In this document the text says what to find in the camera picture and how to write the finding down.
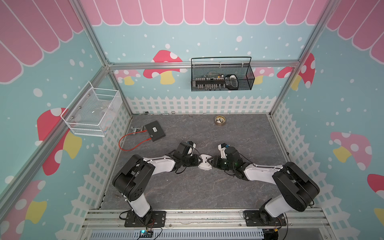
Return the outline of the tape roll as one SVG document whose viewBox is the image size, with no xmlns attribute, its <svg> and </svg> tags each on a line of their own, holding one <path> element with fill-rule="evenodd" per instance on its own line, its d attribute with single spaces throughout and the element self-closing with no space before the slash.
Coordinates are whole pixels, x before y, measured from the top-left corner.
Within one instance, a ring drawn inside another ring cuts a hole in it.
<svg viewBox="0 0 384 240">
<path fill-rule="evenodd" d="M 214 123 L 217 126 L 224 126 L 227 123 L 227 120 L 224 116 L 216 116 L 214 118 Z"/>
</svg>

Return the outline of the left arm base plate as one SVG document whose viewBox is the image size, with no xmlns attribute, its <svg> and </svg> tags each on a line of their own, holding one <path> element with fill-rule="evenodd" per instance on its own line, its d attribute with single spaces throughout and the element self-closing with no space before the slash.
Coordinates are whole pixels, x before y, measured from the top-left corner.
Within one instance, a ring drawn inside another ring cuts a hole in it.
<svg viewBox="0 0 384 240">
<path fill-rule="evenodd" d="M 125 218 L 121 218 L 125 221 L 124 226 L 126 228 L 133 227 L 147 227 L 147 228 L 158 228 L 165 226 L 166 211 L 153 211 L 150 210 L 144 217 L 138 217 L 134 211 L 130 210 L 127 212 Z"/>
</svg>

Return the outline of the black box device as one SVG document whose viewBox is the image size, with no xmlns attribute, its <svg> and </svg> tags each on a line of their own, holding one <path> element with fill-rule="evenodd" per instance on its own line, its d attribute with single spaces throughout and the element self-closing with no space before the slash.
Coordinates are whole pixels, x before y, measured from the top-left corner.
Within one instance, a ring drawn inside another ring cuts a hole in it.
<svg viewBox="0 0 384 240">
<path fill-rule="evenodd" d="M 149 133 L 153 142 L 158 141 L 166 136 L 163 128 L 158 121 L 151 122 L 145 125 L 145 129 Z"/>
</svg>

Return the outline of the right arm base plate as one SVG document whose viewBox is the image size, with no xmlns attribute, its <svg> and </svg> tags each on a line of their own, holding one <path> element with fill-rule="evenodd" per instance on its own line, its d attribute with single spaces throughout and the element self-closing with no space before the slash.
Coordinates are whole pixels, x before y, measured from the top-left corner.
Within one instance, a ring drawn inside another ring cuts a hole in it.
<svg viewBox="0 0 384 240">
<path fill-rule="evenodd" d="M 267 212 L 260 210 L 245 210 L 243 211 L 243 218 L 247 227 L 274 227 L 279 229 L 287 225 L 286 217 L 283 214 L 274 218 L 269 216 Z"/>
</svg>

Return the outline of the metal clip on table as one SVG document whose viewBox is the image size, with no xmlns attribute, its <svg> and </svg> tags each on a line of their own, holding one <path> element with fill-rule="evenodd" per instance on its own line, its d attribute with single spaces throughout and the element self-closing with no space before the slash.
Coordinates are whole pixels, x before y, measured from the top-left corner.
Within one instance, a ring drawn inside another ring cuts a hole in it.
<svg viewBox="0 0 384 240">
<path fill-rule="evenodd" d="M 147 131 L 144 126 L 131 127 L 131 130 L 132 130 L 132 134 L 133 135 L 135 135 L 136 133 L 141 133 L 141 132 L 146 132 Z"/>
</svg>

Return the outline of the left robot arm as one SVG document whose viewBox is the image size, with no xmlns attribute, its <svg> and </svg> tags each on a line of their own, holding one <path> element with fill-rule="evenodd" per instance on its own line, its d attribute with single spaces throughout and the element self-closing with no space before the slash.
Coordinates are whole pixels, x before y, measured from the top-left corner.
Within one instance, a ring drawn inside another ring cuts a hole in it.
<svg viewBox="0 0 384 240">
<path fill-rule="evenodd" d="M 113 178 L 113 186 L 129 203 L 139 218 L 148 218 L 151 206 L 144 191 L 153 175 L 176 172 L 180 167 L 197 167 L 202 159 L 197 154 L 183 155 L 177 151 L 157 158 L 133 155 Z"/>
</svg>

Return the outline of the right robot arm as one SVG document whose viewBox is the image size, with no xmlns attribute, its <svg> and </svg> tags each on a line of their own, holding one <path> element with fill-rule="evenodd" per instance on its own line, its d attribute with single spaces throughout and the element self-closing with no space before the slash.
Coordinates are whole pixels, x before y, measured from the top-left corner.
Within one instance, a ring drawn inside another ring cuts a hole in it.
<svg viewBox="0 0 384 240">
<path fill-rule="evenodd" d="M 265 202 L 260 211 L 266 218 L 277 218 L 295 210 L 303 212 L 314 203 L 320 193 L 319 186 L 295 163 L 288 162 L 278 166 L 263 166 L 214 157 L 208 163 L 223 171 L 232 171 L 244 181 L 260 181 L 274 184 L 280 195 Z"/>
</svg>

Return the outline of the white alarm device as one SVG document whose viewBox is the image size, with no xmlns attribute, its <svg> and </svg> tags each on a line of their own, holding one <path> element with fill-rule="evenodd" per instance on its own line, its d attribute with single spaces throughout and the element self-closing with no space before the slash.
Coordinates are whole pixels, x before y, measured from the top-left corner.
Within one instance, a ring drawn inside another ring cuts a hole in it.
<svg viewBox="0 0 384 240">
<path fill-rule="evenodd" d="M 200 156 L 201 163 L 198 165 L 199 169 L 204 171 L 209 171 L 212 169 L 212 165 L 208 162 L 208 160 L 212 157 L 210 155 L 201 154 Z"/>
</svg>

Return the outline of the green circuit board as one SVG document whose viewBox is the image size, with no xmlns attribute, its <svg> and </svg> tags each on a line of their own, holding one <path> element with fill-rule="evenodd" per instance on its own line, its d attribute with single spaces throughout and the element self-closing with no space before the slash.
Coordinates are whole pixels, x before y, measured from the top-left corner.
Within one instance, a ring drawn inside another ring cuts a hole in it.
<svg viewBox="0 0 384 240">
<path fill-rule="evenodd" d="M 154 236 L 154 231 L 152 230 L 140 230 L 139 238 L 152 238 Z"/>
</svg>

